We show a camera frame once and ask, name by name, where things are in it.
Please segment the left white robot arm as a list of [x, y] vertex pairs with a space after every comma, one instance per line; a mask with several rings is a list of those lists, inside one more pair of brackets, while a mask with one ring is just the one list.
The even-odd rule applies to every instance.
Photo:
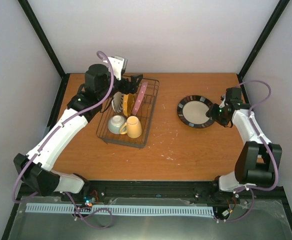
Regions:
[[55, 126], [27, 154], [19, 153], [14, 157], [19, 181], [43, 197], [54, 192], [69, 192], [81, 202], [89, 198], [89, 183], [84, 177], [56, 172], [53, 166], [72, 138], [101, 112], [104, 101], [116, 93], [137, 92], [143, 75], [125, 78], [124, 73], [122, 66], [93, 64], [88, 68], [85, 82], [78, 87]]

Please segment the light green ceramic bowl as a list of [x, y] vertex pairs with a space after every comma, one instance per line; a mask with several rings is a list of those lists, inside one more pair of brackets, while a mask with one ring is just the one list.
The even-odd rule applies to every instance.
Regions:
[[114, 115], [108, 121], [108, 130], [115, 135], [120, 134], [120, 129], [126, 122], [126, 118], [122, 115]]

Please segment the yellow ceramic mug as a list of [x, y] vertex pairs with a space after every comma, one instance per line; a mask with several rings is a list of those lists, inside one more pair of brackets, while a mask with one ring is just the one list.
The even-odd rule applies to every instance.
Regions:
[[136, 116], [130, 116], [121, 126], [119, 133], [128, 135], [129, 138], [136, 139], [142, 135], [142, 125]]

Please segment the yellow scalloped plate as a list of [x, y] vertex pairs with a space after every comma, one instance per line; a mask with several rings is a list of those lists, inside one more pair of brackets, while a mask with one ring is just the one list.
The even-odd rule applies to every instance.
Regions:
[[136, 95], [129, 93], [123, 95], [122, 112], [128, 118], [132, 115], [132, 110], [136, 101]]

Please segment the white blue striped plate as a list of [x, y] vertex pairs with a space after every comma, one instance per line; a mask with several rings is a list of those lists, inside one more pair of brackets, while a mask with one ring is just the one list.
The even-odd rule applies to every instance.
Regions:
[[114, 110], [115, 113], [121, 113], [123, 110], [123, 99], [124, 95], [121, 92], [117, 92], [114, 94], [111, 105], [112, 109]]

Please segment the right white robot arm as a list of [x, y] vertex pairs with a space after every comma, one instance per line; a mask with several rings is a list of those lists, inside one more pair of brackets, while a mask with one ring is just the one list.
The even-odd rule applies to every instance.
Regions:
[[272, 191], [279, 181], [281, 146], [265, 136], [252, 106], [243, 102], [239, 87], [228, 88], [221, 100], [221, 104], [210, 106], [206, 116], [225, 128], [236, 127], [243, 148], [234, 171], [217, 176], [211, 183], [211, 199], [221, 203], [241, 191]]

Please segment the pink polka dot plate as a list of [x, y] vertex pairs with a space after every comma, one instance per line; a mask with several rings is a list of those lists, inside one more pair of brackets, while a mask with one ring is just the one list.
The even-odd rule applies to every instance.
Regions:
[[139, 89], [139, 92], [138, 92], [138, 95], [136, 97], [136, 100], [135, 100], [135, 103], [134, 103], [134, 106], [132, 108], [132, 111], [131, 111], [131, 114], [136, 116], [137, 113], [138, 113], [138, 110], [143, 102], [143, 98], [144, 98], [144, 95], [146, 93], [146, 90], [147, 90], [147, 86], [148, 86], [148, 82], [143, 82], [140, 89]]

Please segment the black wire dish rack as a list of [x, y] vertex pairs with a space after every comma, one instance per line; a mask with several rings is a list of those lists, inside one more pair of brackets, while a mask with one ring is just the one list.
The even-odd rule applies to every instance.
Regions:
[[[101, 115], [96, 135], [107, 144], [117, 144], [142, 149], [146, 146], [160, 83], [156, 79], [137, 78], [135, 94], [117, 93], [106, 102], [108, 109]], [[135, 116], [141, 124], [141, 135], [131, 138], [125, 133], [129, 117]]]

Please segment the black bottom plate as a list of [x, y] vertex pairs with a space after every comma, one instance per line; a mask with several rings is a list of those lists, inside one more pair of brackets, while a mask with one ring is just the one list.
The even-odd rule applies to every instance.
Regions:
[[214, 124], [211, 117], [206, 113], [213, 103], [201, 95], [189, 95], [179, 101], [177, 105], [177, 116], [186, 126], [195, 129], [208, 128]]

